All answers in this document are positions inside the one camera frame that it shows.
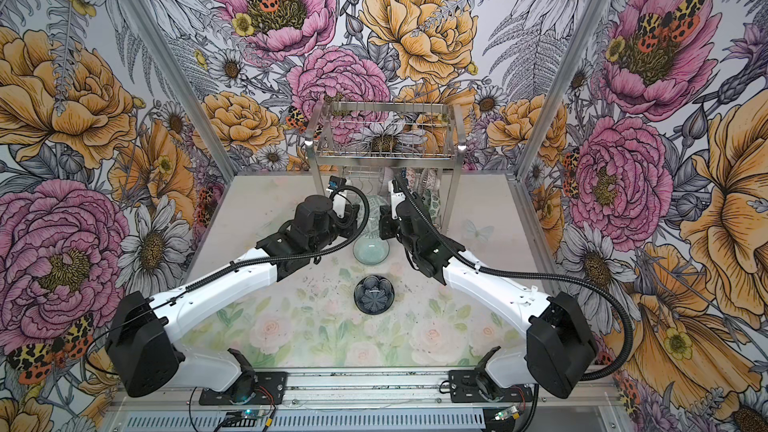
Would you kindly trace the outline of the grey green patterned bowl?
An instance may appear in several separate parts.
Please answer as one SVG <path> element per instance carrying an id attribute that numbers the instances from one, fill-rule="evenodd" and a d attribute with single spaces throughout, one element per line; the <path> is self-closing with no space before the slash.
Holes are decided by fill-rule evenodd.
<path id="1" fill-rule="evenodd" d="M 379 222 L 382 217 L 381 208 L 389 207 L 390 203 L 388 199 L 385 199 L 380 195 L 368 196 L 367 200 L 370 206 L 370 214 L 361 237 L 366 239 L 379 239 Z"/>

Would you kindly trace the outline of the mint green lined bowl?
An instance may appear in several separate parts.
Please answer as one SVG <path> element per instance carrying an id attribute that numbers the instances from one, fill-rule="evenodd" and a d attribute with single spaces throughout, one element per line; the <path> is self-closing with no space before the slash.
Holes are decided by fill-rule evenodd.
<path id="1" fill-rule="evenodd" d="M 376 237 L 360 237 L 353 245 L 355 259 L 366 266 L 374 266 L 384 262 L 389 256 L 389 252 L 389 243 Z"/>

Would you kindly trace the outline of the green leaf pattern bowl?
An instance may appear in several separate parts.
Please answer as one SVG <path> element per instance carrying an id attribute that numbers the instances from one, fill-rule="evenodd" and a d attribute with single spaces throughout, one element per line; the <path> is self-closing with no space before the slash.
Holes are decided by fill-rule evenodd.
<path id="1" fill-rule="evenodd" d="M 422 194 L 422 201 L 427 207 L 429 216 L 434 224 L 441 220 L 441 200 L 437 191 L 426 189 Z"/>

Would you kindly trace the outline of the blue geometric pattern bowl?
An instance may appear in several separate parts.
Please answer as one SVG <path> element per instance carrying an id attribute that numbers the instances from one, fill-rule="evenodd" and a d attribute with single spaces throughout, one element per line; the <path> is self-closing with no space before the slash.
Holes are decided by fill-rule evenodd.
<path id="1" fill-rule="evenodd" d="M 409 190 L 416 194 L 420 190 L 421 185 L 421 169 L 407 168 L 405 172 L 405 178 L 408 183 Z"/>

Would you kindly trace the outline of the white bowl maroon pattern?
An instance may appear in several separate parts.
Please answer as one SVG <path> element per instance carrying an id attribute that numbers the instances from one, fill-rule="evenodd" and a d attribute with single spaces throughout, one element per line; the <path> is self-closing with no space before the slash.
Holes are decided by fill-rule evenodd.
<path id="1" fill-rule="evenodd" d="M 418 190 L 421 193 L 427 190 L 438 192 L 441 185 L 441 171 L 437 168 L 424 168 L 419 175 Z"/>

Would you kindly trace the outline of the dark navy flower bowl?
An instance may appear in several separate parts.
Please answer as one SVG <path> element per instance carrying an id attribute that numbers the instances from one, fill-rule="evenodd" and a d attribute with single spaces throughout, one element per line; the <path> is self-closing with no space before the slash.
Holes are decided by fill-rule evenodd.
<path id="1" fill-rule="evenodd" d="M 363 314 L 380 315 L 394 304 L 395 289 L 388 278 L 368 275 L 356 285 L 353 300 L 357 309 Z"/>

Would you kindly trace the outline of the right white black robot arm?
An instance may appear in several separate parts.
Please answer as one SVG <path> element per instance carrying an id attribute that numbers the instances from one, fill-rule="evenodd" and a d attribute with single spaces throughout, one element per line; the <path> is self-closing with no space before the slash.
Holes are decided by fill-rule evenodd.
<path id="1" fill-rule="evenodd" d="M 495 401 L 505 389 L 531 384 L 566 399 L 584 379 L 597 345 L 574 297 L 481 272 L 476 256 L 430 231 L 408 202 L 380 208 L 379 234 L 397 239 L 415 270 L 474 298 L 525 337 L 524 345 L 492 347 L 475 367 L 476 387 L 485 398 Z"/>

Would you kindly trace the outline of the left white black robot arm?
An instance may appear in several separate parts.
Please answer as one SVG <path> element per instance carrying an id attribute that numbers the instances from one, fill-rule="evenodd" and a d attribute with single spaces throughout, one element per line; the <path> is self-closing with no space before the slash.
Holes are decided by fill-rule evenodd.
<path id="1" fill-rule="evenodd" d="M 250 401 L 258 379 L 242 352 L 189 348 L 183 337 L 224 307 L 353 244 L 369 216 L 367 197 L 353 186 L 311 195 L 276 232 L 217 270 L 151 297 L 126 295 L 105 350 L 127 395 L 190 387 L 217 392 L 233 404 Z"/>

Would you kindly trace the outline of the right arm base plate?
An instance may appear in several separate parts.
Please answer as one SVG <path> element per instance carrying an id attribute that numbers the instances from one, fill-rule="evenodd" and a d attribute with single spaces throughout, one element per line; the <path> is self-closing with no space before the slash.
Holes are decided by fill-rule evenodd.
<path id="1" fill-rule="evenodd" d="M 530 403 L 533 390 L 526 385 L 502 388 L 485 373 L 472 369 L 452 369 L 447 374 L 447 391 L 452 403 Z"/>

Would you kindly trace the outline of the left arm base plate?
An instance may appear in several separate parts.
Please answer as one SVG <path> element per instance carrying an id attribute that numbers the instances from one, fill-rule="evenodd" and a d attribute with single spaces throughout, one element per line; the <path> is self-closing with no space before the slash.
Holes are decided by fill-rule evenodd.
<path id="1" fill-rule="evenodd" d="M 287 372 L 254 372 L 244 374 L 224 392 L 203 389 L 198 399 L 201 406 L 281 405 L 287 389 Z"/>

